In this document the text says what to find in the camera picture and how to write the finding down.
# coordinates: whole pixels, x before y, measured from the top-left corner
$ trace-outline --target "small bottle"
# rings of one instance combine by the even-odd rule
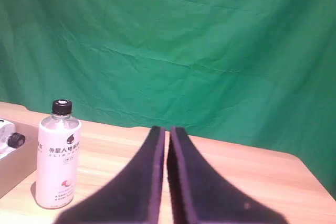
[[[74,197],[81,122],[71,116],[69,100],[55,100],[51,116],[38,129],[36,202],[60,208]]]
[[[15,132],[15,125],[0,119],[0,159],[22,146],[26,137]]]

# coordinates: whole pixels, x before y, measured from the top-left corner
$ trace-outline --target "black cap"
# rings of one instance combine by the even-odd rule
[[[26,141],[25,136],[15,132],[8,138],[8,146],[17,149],[21,145],[23,145],[25,141]]]
[[[52,102],[52,113],[55,115],[69,115],[72,113],[72,102],[65,99],[58,99]]]

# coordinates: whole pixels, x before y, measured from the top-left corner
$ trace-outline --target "wooden table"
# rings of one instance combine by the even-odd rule
[[[45,114],[23,106],[0,102],[0,117],[25,118],[38,125]],[[75,198],[67,207],[83,200],[113,178],[143,143],[149,129],[122,128],[83,121]],[[167,153],[169,133],[166,133]],[[191,137],[213,167],[236,187],[268,207],[282,213],[290,224],[335,224],[336,201],[310,173],[300,159],[238,144]],[[38,207],[31,189],[36,172],[0,199],[1,224],[52,223],[63,209]],[[171,224],[172,212],[166,170],[164,174],[160,223]]]

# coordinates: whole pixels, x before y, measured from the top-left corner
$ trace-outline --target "gray box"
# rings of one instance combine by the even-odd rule
[[[26,137],[23,146],[0,159],[0,198],[36,170],[38,127],[1,117],[15,124]]]

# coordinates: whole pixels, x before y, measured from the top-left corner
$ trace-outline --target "green backdrop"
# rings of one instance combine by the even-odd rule
[[[0,0],[0,100],[289,152],[334,195],[335,53],[336,0]]]

